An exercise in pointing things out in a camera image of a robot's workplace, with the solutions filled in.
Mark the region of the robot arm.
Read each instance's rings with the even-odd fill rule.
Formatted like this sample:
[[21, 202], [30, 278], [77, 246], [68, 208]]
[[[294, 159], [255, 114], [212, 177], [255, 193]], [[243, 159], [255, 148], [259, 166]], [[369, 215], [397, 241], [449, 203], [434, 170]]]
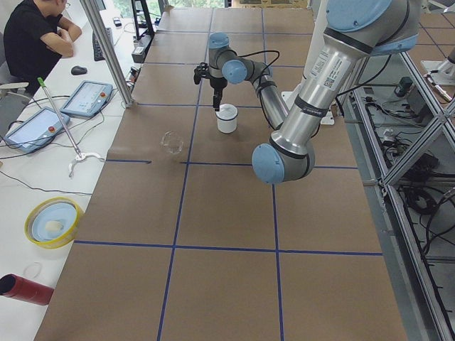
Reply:
[[329, 1], [324, 46], [311, 72], [288, 107], [271, 77], [255, 89], [273, 127], [269, 143], [252, 154], [252, 166], [263, 182], [301, 179], [315, 164], [311, 137], [340, 92], [355, 64], [372, 55], [392, 55], [414, 47], [421, 1]]
[[262, 107], [268, 124], [277, 130], [289, 110], [277, 89], [269, 66], [263, 62], [240, 57], [231, 47], [225, 33], [212, 33], [208, 39], [208, 79], [214, 90], [213, 108], [220, 110], [223, 90], [228, 84], [249, 82]]

